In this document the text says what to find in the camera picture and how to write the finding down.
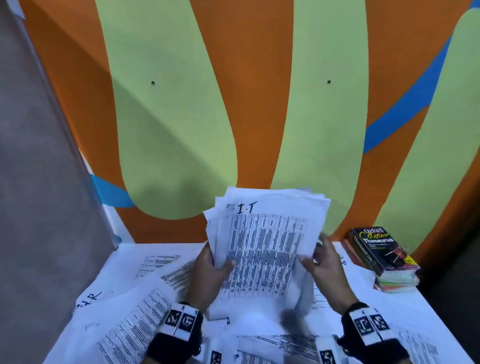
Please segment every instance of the right hand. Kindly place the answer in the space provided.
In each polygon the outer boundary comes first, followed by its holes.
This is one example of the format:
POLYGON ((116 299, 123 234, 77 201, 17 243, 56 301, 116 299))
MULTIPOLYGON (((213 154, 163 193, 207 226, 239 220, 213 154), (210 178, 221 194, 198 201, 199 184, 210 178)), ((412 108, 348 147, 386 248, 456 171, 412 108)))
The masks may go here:
POLYGON ((315 284, 328 304, 343 316, 348 308, 359 300, 348 284, 340 255, 336 252, 332 240, 323 233, 320 234, 320 240, 322 245, 315 248, 313 257, 301 256, 299 260, 313 276, 315 284))

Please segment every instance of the yellow-green painted shape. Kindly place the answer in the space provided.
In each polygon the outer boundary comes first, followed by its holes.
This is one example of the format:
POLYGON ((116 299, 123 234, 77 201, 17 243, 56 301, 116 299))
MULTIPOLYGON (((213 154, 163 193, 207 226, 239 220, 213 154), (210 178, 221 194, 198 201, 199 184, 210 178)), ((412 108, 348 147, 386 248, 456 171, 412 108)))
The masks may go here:
POLYGON ((357 188, 368 79, 365 2, 295 0, 287 120, 272 188, 310 187, 331 198, 327 233, 357 188))
POLYGON ((378 215, 409 252, 432 230, 480 144, 480 11, 459 20, 423 125, 378 215))
POLYGON ((127 191, 151 216, 195 216, 236 185, 237 154, 190 2, 96 4, 127 191))

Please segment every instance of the hand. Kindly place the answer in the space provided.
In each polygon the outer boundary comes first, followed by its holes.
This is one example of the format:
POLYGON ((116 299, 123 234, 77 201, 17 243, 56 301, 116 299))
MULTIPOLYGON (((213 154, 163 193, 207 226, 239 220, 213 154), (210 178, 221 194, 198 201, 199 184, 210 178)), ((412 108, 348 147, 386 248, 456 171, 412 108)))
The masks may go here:
POLYGON ((235 261, 229 260, 219 269, 215 269, 212 251, 209 243, 207 243, 195 260, 195 265, 190 272, 190 286, 185 301, 204 313, 218 296, 223 282, 234 267, 235 261))
POLYGON ((310 256, 301 256, 300 262, 313 280, 320 292, 325 296, 328 304, 339 314, 358 302, 358 298, 348 284, 347 277, 340 261, 340 256, 326 234, 320 234, 321 246, 317 246, 310 256))

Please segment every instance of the stack of books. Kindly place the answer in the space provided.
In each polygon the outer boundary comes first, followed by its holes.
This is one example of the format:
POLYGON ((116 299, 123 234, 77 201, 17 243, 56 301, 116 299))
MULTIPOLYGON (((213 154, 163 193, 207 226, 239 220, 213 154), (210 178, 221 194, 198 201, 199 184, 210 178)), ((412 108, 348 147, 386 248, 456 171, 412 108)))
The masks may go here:
POLYGON ((375 272, 375 284, 382 291, 403 292, 418 285, 419 265, 384 228, 352 229, 349 241, 362 263, 375 272))

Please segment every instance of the left hand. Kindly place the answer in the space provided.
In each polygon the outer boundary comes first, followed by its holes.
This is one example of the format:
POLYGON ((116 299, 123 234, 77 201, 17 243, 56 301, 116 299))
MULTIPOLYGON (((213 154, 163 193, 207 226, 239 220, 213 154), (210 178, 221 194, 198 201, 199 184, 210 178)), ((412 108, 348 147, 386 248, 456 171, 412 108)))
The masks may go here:
POLYGON ((223 282, 234 267, 235 261, 229 260, 219 269, 215 269, 210 244, 205 244, 190 272, 190 286, 185 301, 204 313, 218 296, 223 282))

